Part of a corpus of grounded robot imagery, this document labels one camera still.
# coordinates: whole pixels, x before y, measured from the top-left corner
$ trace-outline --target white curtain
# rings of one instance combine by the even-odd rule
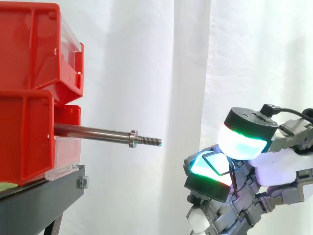
[[[216,143],[229,109],[312,106],[310,0],[54,2],[85,45],[82,125],[164,143],[84,140],[90,186],[60,235],[188,235],[183,160]],[[311,207],[281,206],[249,235],[312,234]]]
[[[313,107],[311,9],[310,0],[212,1],[201,148],[216,143],[231,107]],[[248,234],[311,235],[312,205],[276,207]]]

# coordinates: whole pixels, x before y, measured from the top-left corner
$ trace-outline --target black cable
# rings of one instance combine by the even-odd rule
[[[286,109],[286,108],[280,108],[280,112],[286,112],[286,113],[291,113],[291,114],[295,114],[298,115],[299,117],[303,118],[306,121],[309,121],[310,123],[313,123],[313,118],[310,118],[296,110],[293,109]]]

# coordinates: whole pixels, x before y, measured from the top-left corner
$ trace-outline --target metal rod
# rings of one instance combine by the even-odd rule
[[[130,148],[135,148],[138,143],[153,146],[162,145],[161,139],[139,136],[137,131],[121,132],[55,123],[54,132],[56,136],[128,144]]]

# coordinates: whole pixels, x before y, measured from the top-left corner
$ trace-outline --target screw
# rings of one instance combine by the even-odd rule
[[[140,144],[152,145],[152,146],[162,146],[162,139],[158,139],[158,138],[135,135],[134,141],[136,144],[140,143]]]
[[[80,189],[87,189],[89,186],[89,177],[87,175],[80,176],[77,179],[76,186],[77,188],[80,188]]]
[[[56,136],[123,143],[130,148],[136,148],[137,144],[162,146],[162,139],[139,136],[138,131],[120,132],[55,123],[54,133]]]

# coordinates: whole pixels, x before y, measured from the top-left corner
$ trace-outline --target metal nut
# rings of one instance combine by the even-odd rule
[[[87,175],[80,176],[77,179],[77,188],[87,189],[89,186],[89,177]]]

